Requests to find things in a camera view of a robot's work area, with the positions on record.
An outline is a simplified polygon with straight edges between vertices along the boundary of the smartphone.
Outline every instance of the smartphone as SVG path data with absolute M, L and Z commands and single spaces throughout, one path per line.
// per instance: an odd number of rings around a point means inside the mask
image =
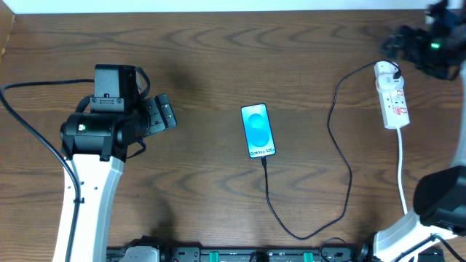
M 249 157 L 274 155 L 275 150 L 269 114 L 264 103 L 241 108 L 242 124 L 245 128 Z

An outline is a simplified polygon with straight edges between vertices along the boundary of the phone screen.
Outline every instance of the phone screen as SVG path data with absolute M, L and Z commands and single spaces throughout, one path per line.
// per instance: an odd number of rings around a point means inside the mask
M 265 104 L 241 108 L 249 157 L 256 158 L 275 154 L 275 144 Z

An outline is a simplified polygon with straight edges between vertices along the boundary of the white wall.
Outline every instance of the white wall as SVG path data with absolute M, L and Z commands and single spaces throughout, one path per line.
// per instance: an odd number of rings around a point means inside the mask
M 4 0 L 15 14 L 425 9 L 436 0 Z M 460 8 L 462 0 L 450 0 Z

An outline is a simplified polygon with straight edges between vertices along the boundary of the white power strip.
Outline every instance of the white power strip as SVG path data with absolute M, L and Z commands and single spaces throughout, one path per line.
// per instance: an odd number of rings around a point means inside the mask
M 385 128 L 397 129 L 406 126 L 409 124 L 409 115 L 403 91 L 403 77 L 394 79 L 393 74 L 398 69 L 388 62 L 378 62 L 374 70 Z

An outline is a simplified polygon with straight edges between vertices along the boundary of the wooden table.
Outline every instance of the wooden table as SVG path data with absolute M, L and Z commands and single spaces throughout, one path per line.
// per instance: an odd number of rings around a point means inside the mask
M 205 246 L 319 246 L 337 236 L 360 243 L 402 216 L 397 137 L 383 126 L 374 72 L 344 83 L 331 122 L 354 171 L 347 214 L 305 242 L 291 239 L 266 205 L 264 171 L 248 157 L 240 107 L 269 107 L 277 146 L 268 161 L 271 199 L 288 228 L 304 236 L 340 215 L 347 190 L 348 170 L 325 125 L 336 83 L 382 58 L 377 50 L 396 27 L 422 23 L 422 11 L 19 15 L 0 84 L 93 78 L 95 64 L 116 63 L 142 67 L 151 95 L 169 95 L 178 126 L 147 139 L 147 152 L 127 162 L 111 246 L 143 234 Z M 402 132 L 412 208 L 419 179 L 449 167 L 462 92 L 459 82 L 400 66 L 411 117 Z M 7 97 L 60 148 L 61 123 L 92 92 L 77 84 Z M 50 261 L 63 169 L 4 108 L 0 125 L 0 261 Z M 466 255 L 464 240 L 451 244 Z

